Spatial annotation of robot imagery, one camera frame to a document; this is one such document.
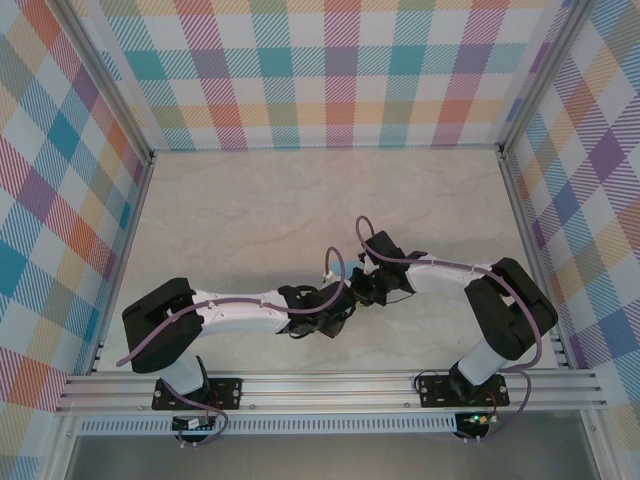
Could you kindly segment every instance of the black mounting plate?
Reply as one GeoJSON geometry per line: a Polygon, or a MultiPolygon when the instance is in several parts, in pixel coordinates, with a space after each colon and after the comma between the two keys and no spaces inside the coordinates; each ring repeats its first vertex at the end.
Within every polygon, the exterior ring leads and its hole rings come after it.
{"type": "MultiPolygon", "coordinates": [[[[216,407],[220,405],[221,410],[238,410],[240,408],[240,398],[242,398],[242,379],[241,378],[213,378],[209,377],[209,385],[211,393],[208,398],[209,405],[216,407]]],[[[153,401],[151,402],[152,410],[197,410],[197,408],[187,405],[177,400],[171,392],[167,390],[164,382],[158,380],[156,382],[153,401]]]]}
{"type": "Polygon", "coordinates": [[[509,392],[502,375],[494,375],[487,380],[482,389],[467,402],[462,402],[451,389],[449,375],[420,375],[417,378],[416,386],[420,392],[420,406],[422,408],[493,407],[493,399],[488,392],[494,395],[495,406],[506,407],[509,405],[509,392]]]}

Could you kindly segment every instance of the black cable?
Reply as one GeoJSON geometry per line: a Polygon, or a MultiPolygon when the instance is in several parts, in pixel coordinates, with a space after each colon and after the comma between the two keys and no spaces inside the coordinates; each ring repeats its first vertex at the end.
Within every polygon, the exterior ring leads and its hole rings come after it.
{"type": "Polygon", "coordinates": [[[295,337],[294,337],[294,336],[292,335],[292,332],[289,332],[289,338],[293,338],[294,340],[301,340],[301,339],[303,339],[304,337],[309,336],[311,333],[313,333],[313,332],[303,333],[302,335],[297,335],[297,336],[295,336],[295,337]]]}
{"type": "Polygon", "coordinates": [[[440,374],[438,372],[436,372],[435,370],[423,370],[422,372],[420,372],[418,375],[416,375],[415,377],[413,377],[413,389],[416,391],[416,393],[420,393],[420,389],[418,389],[418,379],[420,378],[420,375],[422,375],[423,373],[435,373],[436,377],[439,377],[440,374]]]}
{"type": "Polygon", "coordinates": [[[398,300],[394,300],[393,302],[387,302],[387,305],[391,305],[393,303],[400,303],[401,301],[406,300],[407,298],[411,298],[414,295],[415,293],[412,293],[411,295],[407,295],[406,297],[399,298],[398,300]]]}

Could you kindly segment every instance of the colorful plaid wall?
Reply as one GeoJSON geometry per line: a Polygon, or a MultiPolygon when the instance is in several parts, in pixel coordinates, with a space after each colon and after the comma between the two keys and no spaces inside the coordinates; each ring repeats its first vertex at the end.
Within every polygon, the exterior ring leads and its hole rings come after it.
{"type": "Polygon", "coordinates": [[[0,479],[81,373],[142,163],[45,0],[0,0],[0,479]]]}
{"type": "Polygon", "coordinates": [[[172,150],[493,144],[562,3],[73,0],[172,150]]]}
{"type": "Polygon", "coordinates": [[[575,0],[563,0],[562,6],[558,10],[558,13],[556,14],[556,18],[554,18],[553,24],[551,25],[551,28],[547,32],[547,35],[544,38],[544,42],[542,42],[542,45],[540,46],[540,50],[538,50],[538,54],[536,55],[535,60],[531,64],[531,67],[529,67],[529,72],[527,73],[527,77],[525,81],[522,83],[520,90],[518,91],[518,96],[516,97],[515,101],[511,105],[511,109],[509,110],[509,114],[507,115],[507,119],[504,122],[502,129],[500,130],[500,135],[498,135],[498,139],[496,143],[499,143],[499,144],[504,143],[507,133],[509,132],[511,125],[513,124],[513,121],[516,118],[518,111],[520,110],[520,106],[522,105],[522,102],[524,101],[525,98],[527,98],[527,95],[529,95],[529,92],[531,91],[531,88],[533,87],[533,84],[535,83],[535,80],[538,77],[538,72],[540,71],[542,62],[544,62],[545,58],[547,57],[547,54],[551,51],[551,47],[553,46],[553,43],[555,42],[562,28],[564,27],[565,21],[567,20],[567,17],[569,14],[569,10],[571,9],[571,6],[573,5],[574,1],[575,0]]]}
{"type": "Polygon", "coordinates": [[[640,478],[640,2],[600,0],[511,158],[580,367],[640,478]]]}

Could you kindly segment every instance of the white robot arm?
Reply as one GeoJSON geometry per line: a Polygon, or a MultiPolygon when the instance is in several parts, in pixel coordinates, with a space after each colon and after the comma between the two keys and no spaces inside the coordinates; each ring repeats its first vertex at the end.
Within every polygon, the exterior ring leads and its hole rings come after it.
{"type": "Polygon", "coordinates": [[[384,306],[393,290],[439,293],[469,301],[484,335],[450,371],[450,388],[464,404],[507,362],[534,345],[536,334],[557,323],[550,302],[512,259],[452,268],[459,264],[424,252],[405,256],[384,231],[363,246],[362,268],[343,281],[327,274],[320,290],[283,286],[262,294],[230,295],[193,290],[185,278],[170,280],[123,312],[131,354],[119,365],[131,360],[135,372],[156,372],[178,393],[191,394],[207,381],[200,362],[187,351],[198,337],[262,332],[303,338],[319,331],[333,338],[356,306],[384,306]],[[507,303],[505,287],[518,302],[507,303]],[[531,328],[531,319],[538,332],[531,328]]]}

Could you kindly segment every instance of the white marble surface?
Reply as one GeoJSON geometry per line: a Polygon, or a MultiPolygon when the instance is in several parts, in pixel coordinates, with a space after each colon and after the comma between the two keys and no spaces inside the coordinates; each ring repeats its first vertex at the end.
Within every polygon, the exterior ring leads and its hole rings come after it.
{"type": "MultiPolygon", "coordinates": [[[[319,285],[327,246],[356,259],[360,214],[405,253],[476,263],[510,256],[526,265],[492,150],[161,154],[99,369],[116,370],[128,353],[122,310],[166,280],[185,276],[218,293],[319,285]]],[[[359,308],[335,339],[216,335],[191,351],[209,370],[439,369],[479,338],[467,304],[420,295],[359,308]]],[[[556,367],[548,339],[544,350],[539,366],[556,367]]]]}

